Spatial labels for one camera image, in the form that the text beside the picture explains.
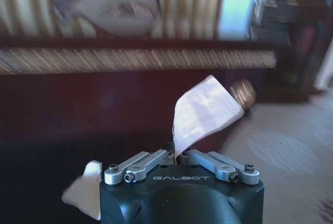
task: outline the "cloth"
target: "cloth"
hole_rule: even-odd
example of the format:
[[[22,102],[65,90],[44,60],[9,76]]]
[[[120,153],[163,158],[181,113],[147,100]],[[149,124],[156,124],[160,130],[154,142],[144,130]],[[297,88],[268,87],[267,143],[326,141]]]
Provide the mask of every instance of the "cloth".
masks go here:
[[[78,177],[62,195],[62,201],[77,207],[90,217],[100,220],[99,183],[101,181],[102,163],[89,162],[81,177]]]
[[[204,137],[244,115],[242,107],[214,76],[208,76],[176,103],[173,120],[175,157]]]

